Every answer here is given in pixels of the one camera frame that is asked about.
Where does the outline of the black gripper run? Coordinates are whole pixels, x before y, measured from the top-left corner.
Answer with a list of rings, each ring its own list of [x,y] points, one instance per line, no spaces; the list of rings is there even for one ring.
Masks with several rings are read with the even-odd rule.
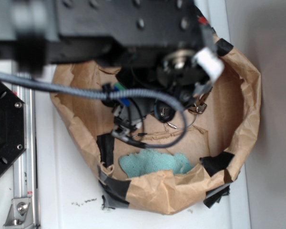
[[[197,64],[194,56],[198,52],[182,50],[169,54],[155,68],[123,67],[115,83],[103,84],[102,91],[107,95],[125,95],[107,97],[103,102],[113,108],[112,133],[132,134],[144,129],[148,115],[170,125],[177,112],[172,105],[175,101],[179,101],[183,110],[197,105],[214,84]]]

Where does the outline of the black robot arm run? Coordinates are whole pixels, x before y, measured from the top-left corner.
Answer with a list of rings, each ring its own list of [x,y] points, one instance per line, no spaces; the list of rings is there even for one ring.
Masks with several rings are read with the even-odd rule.
[[[113,105],[114,136],[135,131],[149,114],[165,123],[193,106],[221,71],[215,50],[192,0],[0,0],[0,59],[34,74],[93,60],[119,67],[123,88],[88,92],[4,73],[0,81]]]

